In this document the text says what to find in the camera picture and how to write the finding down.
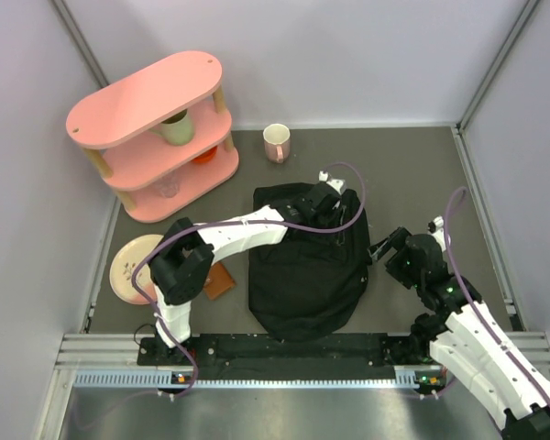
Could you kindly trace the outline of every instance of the transparent cup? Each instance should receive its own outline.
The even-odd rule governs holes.
[[[153,186],[163,197],[167,199],[175,197],[180,191],[180,182],[177,176],[177,171],[171,171],[169,174],[161,177],[153,183]]]

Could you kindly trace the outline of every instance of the plate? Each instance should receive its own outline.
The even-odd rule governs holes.
[[[129,241],[118,251],[110,266],[110,285],[118,298],[129,304],[142,305],[149,302],[132,287],[130,278],[132,272],[163,238],[160,234],[139,236]],[[157,294],[150,279],[149,265],[145,266],[137,275],[138,286],[157,301]]]

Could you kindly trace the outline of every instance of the gray table surface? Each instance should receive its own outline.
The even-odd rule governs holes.
[[[235,176],[186,206],[170,218],[152,225],[118,216],[105,267],[91,333],[132,333],[152,323],[148,306],[131,305],[112,292],[108,270],[116,252],[131,239],[145,234],[164,234],[177,218],[195,222],[226,220],[252,211],[252,194],[259,186],[285,182],[316,182],[328,163],[348,161],[362,172],[367,185],[367,216],[371,243],[397,226],[421,233],[441,215],[452,191],[467,184],[451,131],[447,127],[359,128],[293,130],[291,155],[281,164],[265,159],[260,131],[234,133],[240,154]],[[350,188],[358,181],[347,170],[335,170],[347,178]],[[493,271],[477,213],[469,200],[452,224],[456,259],[463,274],[489,305],[498,323],[511,330],[501,290]],[[200,294],[192,303],[194,333],[264,333],[248,310],[248,256],[224,261],[236,287],[210,301]],[[407,332],[413,320],[425,312],[415,291],[405,290],[381,266],[370,270],[368,289],[342,332]]]
[[[496,440],[479,402],[460,384],[444,398],[396,390],[198,390],[169,403],[135,390],[76,389],[60,440]]]

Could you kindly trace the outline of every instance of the black fabric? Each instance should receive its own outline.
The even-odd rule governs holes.
[[[287,203],[312,188],[292,183],[257,188],[254,209]],[[340,206],[311,225],[331,228],[348,222],[360,201],[352,190]],[[329,335],[347,323],[367,288],[370,264],[369,224],[363,211],[338,234],[290,230],[281,243],[248,254],[248,307],[273,337],[308,341]]]

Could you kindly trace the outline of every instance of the pink shelf board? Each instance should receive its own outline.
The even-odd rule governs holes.
[[[67,132],[86,149],[110,149],[213,93],[222,65],[209,53],[178,52],[83,98]]]
[[[237,168],[237,149],[226,151],[220,146],[211,161],[188,163],[178,169],[180,191],[175,197],[165,198],[148,186],[130,193],[137,207],[127,212],[139,222],[159,222],[231,178]]]
[[[194,104],[188,112],[195,126],[195,135],[190,142],[174,146],[155,133],[141,133],[121,147],[106,151],[104,159],[114,174],[104,181],[118,190],[144,188],[219,144],[230,132],[230,113],[217,113],[213,101]]]

